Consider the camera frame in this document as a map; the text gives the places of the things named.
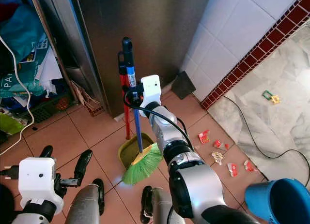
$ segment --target black cable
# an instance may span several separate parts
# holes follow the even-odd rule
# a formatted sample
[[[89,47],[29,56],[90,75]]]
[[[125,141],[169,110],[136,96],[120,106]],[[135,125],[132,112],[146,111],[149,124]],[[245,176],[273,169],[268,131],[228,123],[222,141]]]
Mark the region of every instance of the black cable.
[[[310,164],[309,164],[307,158],[305,157],[305,155],[304,155],[303,153],[301,153],[300,151],[295,150],[295,149],[288,149],[288,150],[286,150],[285,152],[283,152],[282,154],[280,154],[280,155],[278,155],[278,156],[275,156],[275,157],[266,155],[266,154],[257,146],[257,144],[256,144],[256,142],[255,142],[255,140],[254,140],[254,137],[253,137],[253,135],[252,135],[252,133],[251,133],[251,130],[250,130],[250,128],[248,127],[247,120],[246,120],[246,118],[244,117],[244,115],[243,115],[243,113],[242,113],[241,108],[240,108],[240,107],[237,105],[237,103],[234,102],[232,99],[230,99],[230,98],[228,98],[228,97],[226,97],[226,96],[224,96],[224,97],[225,97],[226,99],[230,100],[232,103],[234,103],[234,104],[237,106],[237,108],[239,109],[239,111],[240,111],[240,113],[241,113],[241,115],[242,115],[242,117],[243,117],[243,119],[244,119],[244,122],[245,122],[245,124],[246,124],[246,126],[247,126],[248,132],[249,132],[249,134],[250,134],[250,136],[251,136],[251,138],[252,138],[252,140],[253,140],[253,143],[254,143],[255,147],[257,148],[257,150],[258,150],[262,155],[264,155],[265,157],[267,157],[267,158],[269,158],[269,159],[277,159],[277,158],[281,157],[282,155],[284,155],[285,153],[287,153],[287,152],[289,152],[289,151],[292,150],[292,151],[298,152],[302,157],[304,157],[304,159],[305,159],[306,162],[307,162],[308,169],[309,169],[308,179],[307,179],[307,182],[306,182],[306,184],[305,184],[305,186],[307,186],[308,183],[309,183],[309,180],[310,180]]]
[[[171,218],[171,215],[172,215],[172,211],[173,211],[173,206],[171,206],[171,208],[170,208],[170,210],[169,210],[168,217],[167,217],[167,224],[169,224],[169,222],[170,222],[170,218]]]
[[[156,116],[162,118],[163,120],[167,121],[167,122],[170,123],[172,126],[174,126],[179,132],[181,132],[181,134],[182,134],[182,135],[184,136],[184,138],[186,139],[189,148],[191,148],[192,151],[194,150],[192,144],[190,143],[190,140],[189,140],[187,134],[185,134],[184,131],[182,131],[182,129],[181,129],[180,127],[178,127],[178,126],[177,126],[173,121],[171,121],[169,118],[167,118],[167,117],[165,117],[165,116],[163,116],[163,115],[161,115],[161,114],[159,114],[159,113],[157,113],[157,112],[155,112],[155,111],[152,111],[152,110],[150,110],[150,109],[142,108],[142,107],[135,106],[135,105],[131,105],[131,104],[127,103],[126,97],[127,97],[127,95],[128,95],[129,92],[130,92],[130,90],[128,90],[128,91],[124,94],[124,97],[123,97],[123,102],[124,102],[124,104],[125,104],[126,106],[128,106],[128,107],[130,107],[130,108],[132,108],[132,109],[138,109],[138,110],[142,110],[142,111],[144,111],[144,112],[148,112],[148,113],[150,113],[150,114],[154,114],[154,115],[156,115]]]
[[[182,124],[182,127],[183,127],[183,129],[184,129],[184,132],[185,132],[185,134],[187,134],[187,130],[186,130],[186,126],[185,126],[185,124],[184,124],[184,122],[182,121],[182,119],[180,119],[180,118],[176,118],[181,124]]]

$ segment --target marble floor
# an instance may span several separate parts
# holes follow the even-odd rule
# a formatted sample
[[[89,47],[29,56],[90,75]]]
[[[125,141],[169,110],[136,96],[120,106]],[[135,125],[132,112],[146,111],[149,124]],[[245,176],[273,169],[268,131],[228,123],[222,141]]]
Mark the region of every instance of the marble floor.
[[[266,100],[262,96],[265,90],[279,95],[281,103]],[[240,106],[265,154],[274,157],[297,149],[310,162],[310,22],[225,96]],[[309,171],[302,156],[290,151],[278,159],[264,157],[231,101],[223,97],[208,112],[267,178],[295,178],[306,183]]]

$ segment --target dustpan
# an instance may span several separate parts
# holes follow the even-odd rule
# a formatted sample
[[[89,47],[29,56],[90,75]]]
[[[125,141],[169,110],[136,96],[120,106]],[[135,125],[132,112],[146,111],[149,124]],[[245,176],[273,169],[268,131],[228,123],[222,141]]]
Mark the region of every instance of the dustpan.
[[[154,141],[146,134],[141,133],[143,148],[147,148]],[[134,135],[131,139],[126,141],[121,147],[118,149],[118,158],[124,165],[127,170],[131,163],[135,160],[136,156],[139,154],[138,148],[138,138],[137,135]]]

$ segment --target broom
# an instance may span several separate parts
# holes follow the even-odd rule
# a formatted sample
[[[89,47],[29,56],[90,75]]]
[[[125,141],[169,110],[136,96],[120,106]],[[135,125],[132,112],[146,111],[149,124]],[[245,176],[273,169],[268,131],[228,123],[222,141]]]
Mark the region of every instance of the broom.
[[[124,63],[127,70],[127,76],[130,87],[136,86],[135,68],[132,54],[132,42],[128,37],[122,40]],[[131,163],[125,174],[123,175],[123,182],[126,184],[136,184],[139,181],[148,178],[151,173],[158,167],[162,160],[162,155],[158,149],[157,144],[152,144],[143,149],[141,128],[139,120],[139,111],[134,109],[136,133],[139,146],[139,154]]]

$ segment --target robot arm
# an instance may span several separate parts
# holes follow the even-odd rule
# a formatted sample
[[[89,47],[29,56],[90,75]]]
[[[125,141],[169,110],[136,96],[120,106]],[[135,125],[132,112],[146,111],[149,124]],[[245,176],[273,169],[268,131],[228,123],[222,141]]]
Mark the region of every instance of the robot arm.
[[[141,107],[177,124],[176,116],[160,105],[159,77],[152,75],[146,78],[141,79],[144,88]],[[167,163],[172,204],[180,216],[190,218],[194,223],[259,224],[249,215],[225,204],[219,177],[189,147],[175,126],[147,111],[141,115],[149,119],[157,145]]]

